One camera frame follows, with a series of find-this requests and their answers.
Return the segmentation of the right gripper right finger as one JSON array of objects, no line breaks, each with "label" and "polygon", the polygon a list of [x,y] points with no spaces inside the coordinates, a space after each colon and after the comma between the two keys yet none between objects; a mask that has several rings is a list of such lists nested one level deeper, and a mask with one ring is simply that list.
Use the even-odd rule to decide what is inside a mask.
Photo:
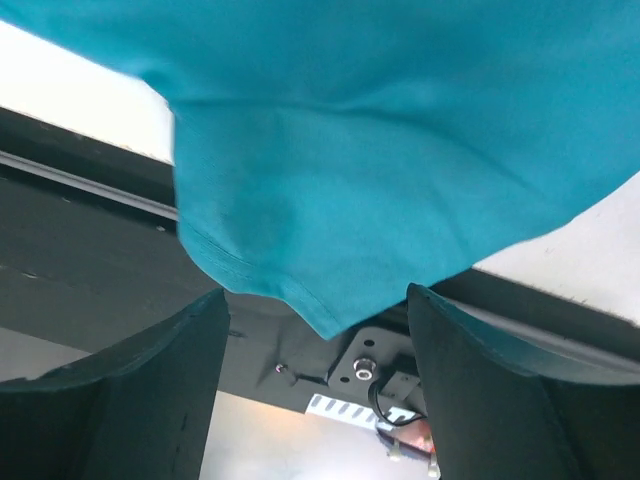
[{"label": "right gripper right finger", "polygon": [[408,323],[446,479],[635,479],[639,376],[557,353],[411,285]]}]

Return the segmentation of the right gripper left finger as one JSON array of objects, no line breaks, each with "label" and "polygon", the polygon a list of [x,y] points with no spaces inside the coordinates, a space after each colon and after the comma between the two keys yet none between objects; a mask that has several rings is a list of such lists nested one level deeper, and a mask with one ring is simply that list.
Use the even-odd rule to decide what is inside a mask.
[{"label": "right gripper left finger", "polygon": [[95,354],[2,382],[2,478],[198,478],[229,325],[214,290]]}]

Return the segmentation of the teal t shirt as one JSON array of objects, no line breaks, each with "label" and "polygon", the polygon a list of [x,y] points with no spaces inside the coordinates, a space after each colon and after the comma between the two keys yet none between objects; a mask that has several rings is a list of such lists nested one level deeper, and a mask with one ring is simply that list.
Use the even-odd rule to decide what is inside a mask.
[{"label": "teal t shirt", "polygon": [[635,1],[5,1],[159,93],[179,238],[332,338],[639,170]]}]

